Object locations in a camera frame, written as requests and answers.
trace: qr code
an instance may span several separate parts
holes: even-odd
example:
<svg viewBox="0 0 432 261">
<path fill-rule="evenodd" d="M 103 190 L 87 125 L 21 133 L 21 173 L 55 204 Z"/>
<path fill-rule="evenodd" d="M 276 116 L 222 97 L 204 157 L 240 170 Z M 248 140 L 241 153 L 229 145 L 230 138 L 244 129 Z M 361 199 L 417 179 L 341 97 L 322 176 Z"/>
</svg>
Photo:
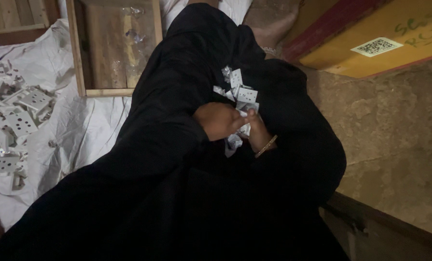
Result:
<svg viewBox="0 0 432 261">
<path fill-rule="evenodd" d="M 391 44 L 382 39 L 378 39 L 375 42 L 359 47 L 358 50 L 365 51 L 368 54 L 376 54 L 378 52 L 385 51 L 394 47 L 395 47 L 394 44 Z"/>
<path fill-rule="evenodd" d="M 363 54 L 365 56 L 372 57 L 401 46 L 403 45 L 395 41 L 392 41 L 390 39 L 380 37 L 370 42 L 367 42 L 365 44 L 359 45 L 358 47 L 353 48 L 351 50 Z"/>
</svg>

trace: hand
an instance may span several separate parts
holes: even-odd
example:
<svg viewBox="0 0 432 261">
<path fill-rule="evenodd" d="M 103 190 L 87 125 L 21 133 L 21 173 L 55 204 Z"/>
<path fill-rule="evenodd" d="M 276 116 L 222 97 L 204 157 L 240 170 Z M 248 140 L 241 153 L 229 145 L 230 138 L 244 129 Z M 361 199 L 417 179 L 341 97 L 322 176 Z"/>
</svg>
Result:
<svg viewBox="0 0 432 261">
<path fill-rule="evenodd" d="M 238 110 L 224 103 L 202 105 L 193 118 L 203 127 L 210 141 L 226 138 L 248 123 Z"/>
<path fill-rule="evenodd" d="M 264 125 L 264 122 L 261 120 L 261 118 L 256 114 L 256 111 L 254 109 L 248 110 L 248 121 L 250 123 L 251 129 L 250 129 L 250 137 L 248 140 L 250 141 L 251 148 L 255 153 L 258 153 L 261 151 L 265 145 L 267 145 L 273 135 L 271 135 Z M 271 150 L 277 148 L 277 145 L 275 142 L 269 146 L 267 150 Z"/>
</svg>

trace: red stripe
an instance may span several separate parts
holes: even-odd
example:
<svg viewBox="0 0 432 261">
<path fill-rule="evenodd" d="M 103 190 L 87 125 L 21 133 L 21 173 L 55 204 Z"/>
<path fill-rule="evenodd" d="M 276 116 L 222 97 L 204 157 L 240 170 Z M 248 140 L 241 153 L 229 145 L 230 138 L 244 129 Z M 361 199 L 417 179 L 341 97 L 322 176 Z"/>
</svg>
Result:
<svg viewBox="0 0 432 261">
<path fill-rule="evenodd" d="M 421 59 L 421 60 L 418 60 L 418 61 L 415 61 L 415 62 L 411 62 L 411 63 L 405 64 L 405 65 L 401 65 L 401 66 L 398 66 L 398 67 L 395 67 L 395 68 L 391 68 L 391 69 L 388 69 L 386 71 L 378 72 L 376 74 L 372 74 L 372 75 L 369 75 L 369 76 L 364 76 L 361 79 L 367 79 L 367 78 L 374 77 L 374 76 L 377 76 L 377 75 L 380 75 L 380 74 L 384 74 L 384 73 L 388 73 L 388 72 L 391 72 L 391 71 L 394 71 L 394 70 L 397 70 L 397 69 L 402 69 L 402 68 L 405 68 L 405 67 L 408 67 L 408 66 L 411 66 L 411 65 L 427 62 L 429 60 L 432 60 L 432 56 L 424 58 L 424 59 Z"/>
<path fill-rule="evenodd" d="M 303 33 L 284 45 L 283 58 L 293 62 L 352 21 L 358 20 L 365 11 L 383 2 L 387 0 L 340 0 Z"/>
</svg>

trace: white tarp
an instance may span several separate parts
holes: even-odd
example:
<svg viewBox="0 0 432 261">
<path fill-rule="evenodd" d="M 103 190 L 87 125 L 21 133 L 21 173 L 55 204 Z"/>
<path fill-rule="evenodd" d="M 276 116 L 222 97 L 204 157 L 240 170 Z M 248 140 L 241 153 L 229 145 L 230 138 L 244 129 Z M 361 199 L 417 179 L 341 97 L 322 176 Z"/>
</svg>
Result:
<svg viewBox="0 0 432 261">
<path fill-rule="evenodd" d="M 251 2 L 224 0 L 220 9 L 241 24 Z M 169 27 L 186 3 L 160 1 L 163 29 Z M 57 94 L 51 118 L 28 137 L 25 186 L 9 195 L 0 193 L 0 220 L 5 230 L 65 175 L 107 153 L 130 109 L 130 97 L 78 97 L 68 30 L 68 21 L 60 19 L 34 43 L 0 47 L 2 61 L 9 60 L 29 85 Z M 7 179 L 0 177 L 0 187 L 8 184 Z"/>
</svg>

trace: black cloth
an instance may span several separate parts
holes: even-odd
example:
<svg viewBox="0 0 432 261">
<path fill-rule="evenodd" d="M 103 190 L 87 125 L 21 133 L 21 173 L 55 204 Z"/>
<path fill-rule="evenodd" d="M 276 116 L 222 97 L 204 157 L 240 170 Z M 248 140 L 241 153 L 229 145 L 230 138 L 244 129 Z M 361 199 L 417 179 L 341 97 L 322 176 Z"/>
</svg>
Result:
<svg viewBox="0 0 432 261">
<path fill-rule="evenodd" d="M 0 260 L 165 258 L 346 259 L 318 215 L 345 154 L 306 92 L 306 75 L 264 60 L 247 26 L 207 4 L 174 20 L 140 78 L 112 150 L 30 206 L 0 240 Z M 278 135 L 258 159 L 227 159 L 192 118 L 241 68 Z"/>
</svg>

